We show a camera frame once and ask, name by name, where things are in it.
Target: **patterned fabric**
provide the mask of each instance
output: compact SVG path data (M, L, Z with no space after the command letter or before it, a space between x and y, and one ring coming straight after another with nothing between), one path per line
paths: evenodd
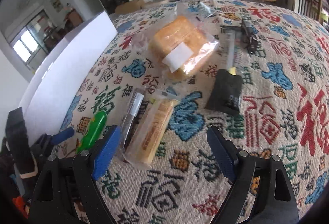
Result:
M205 1L217 13L206 20L218 38L221 28L252 22L261 45L243 51L241 114L230 117L204 109L226 55L213 54L201 71L181 86L187 94L175 108L150 171L113 160L97 186L119 224L210 223L230 185L206 140L211 125L237 148L253 155L282 158L296 195L300 217L319 197L329 167L328 33L307 17L279 7L241 1ZM90 118L108 114L107 129L120 124L133 89L166 89L161 74L129 42L172 13L175 3L121 16L118 35L82 83L62 128L76 134L57 148L60 158L73 156ZM185 3L197 12L195 2ZM251 211L258 181L254 179L240 220Z

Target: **packaged bread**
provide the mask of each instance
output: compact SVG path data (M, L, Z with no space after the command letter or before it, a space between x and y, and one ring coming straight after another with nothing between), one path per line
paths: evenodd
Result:
M134 133L124 158L134 167L147 170L166 131L174 107L179 98L163 91L156 91Z
M157 26L139 34L135 45L147 47L152 58L166 68L167 78L183 81L201 69L218 45L196 22L195 17L167 16Z

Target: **brown box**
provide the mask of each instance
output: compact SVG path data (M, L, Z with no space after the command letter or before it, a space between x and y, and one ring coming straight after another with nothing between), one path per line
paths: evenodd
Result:
M116 7L116 14L127 14L142 9L144 0L133 0Z

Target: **bread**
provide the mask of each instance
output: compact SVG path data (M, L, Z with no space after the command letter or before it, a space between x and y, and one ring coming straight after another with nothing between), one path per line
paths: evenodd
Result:
M186 17L177 16L174 21L156 32L149 43L149 50L157 61L162 63L164 58L182 42L193 54L190 57L182 56L185 62L176 71L167 73L173 81L182 81L193 76L208 60L214 49L205 35Z

